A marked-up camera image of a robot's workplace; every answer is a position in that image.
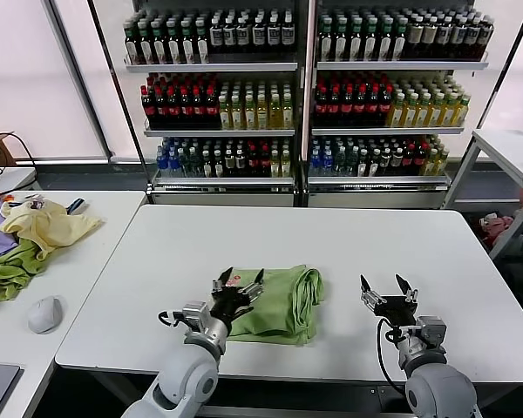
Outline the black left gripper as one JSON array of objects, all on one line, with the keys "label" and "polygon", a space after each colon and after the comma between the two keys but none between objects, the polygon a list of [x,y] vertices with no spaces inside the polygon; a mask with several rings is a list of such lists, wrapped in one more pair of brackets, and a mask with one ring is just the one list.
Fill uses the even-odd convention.
[{"label": "black left gripper", "polygon": [[210,314],[224,323],[232,323],[242,315],[253,310],[251,300],[256,300],[263,293],[264,270],[261,269],[252,283],[241,287],[228,287],[227,282],[233,271],[232,267],[223,271],[217,280],[213,281],[213,306]]}]

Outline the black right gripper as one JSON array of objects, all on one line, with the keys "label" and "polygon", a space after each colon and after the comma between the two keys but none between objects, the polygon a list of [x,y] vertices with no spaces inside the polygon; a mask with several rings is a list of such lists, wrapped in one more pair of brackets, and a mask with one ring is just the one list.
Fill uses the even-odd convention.
[{"label": "black right gripper", "polygon": [[361,300],[377,317],[383,317],[394,327],[415,326],[415,312],[418,308],[418,290],[413,289],[409,282],[396,275],[397,284],[405,296],[384,296],[371,289],[367,279],[361,274]]}]

